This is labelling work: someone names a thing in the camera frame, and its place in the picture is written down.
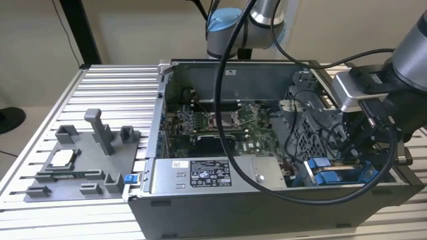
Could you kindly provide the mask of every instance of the black pole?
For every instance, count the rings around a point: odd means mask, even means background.
[[[103,64],[82,0],[59,0],[86,64]]]

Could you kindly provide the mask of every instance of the floor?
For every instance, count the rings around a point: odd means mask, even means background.
[[[53,106],[22,107],[26,111],[27,119],[25,123],[13,131],[0,134],[0,150],[19,155],[34,136],[43,120],[46,119]],[[17,157],[0,153],[0,180],[7,174]]]

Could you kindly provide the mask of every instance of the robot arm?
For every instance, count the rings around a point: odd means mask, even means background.
[[[347,115],[347,125],[365,117],[361,110],[366,101],[381,100],[401,132],[401,140],[408,142],[413,133],[427,124],[427,112],[422,107],[427,102],[426,69],[427,11],[385,64],[358,66],[337,74],[333,83],[335,100]],[[382,139],[382,136],[377,134],[371,138]]]
[[[257,1],[231,50],[231,58],[238,54],[239,48],[266,49],[273,45],[270,23],[277,2],[278,0]],[[285,29],[286,15],[283,8],[285,4],[281,2],[278,14],[274,18],[277,36]],[[209,17],[207,54],[215,59],[219,59],[226,51],[227,42],[241,14],[241,9],[229,7],[218,9]]]

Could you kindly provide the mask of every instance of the black stand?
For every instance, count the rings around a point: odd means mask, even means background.
[[[26,112],[18,107],[0,109],[0,134],[7,133],[22,125],[26,120]]]

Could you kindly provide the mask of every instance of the barcode sticker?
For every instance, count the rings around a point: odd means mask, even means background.
[[[189,168],[189,161],[173,161],[173,168],[187,169]]]

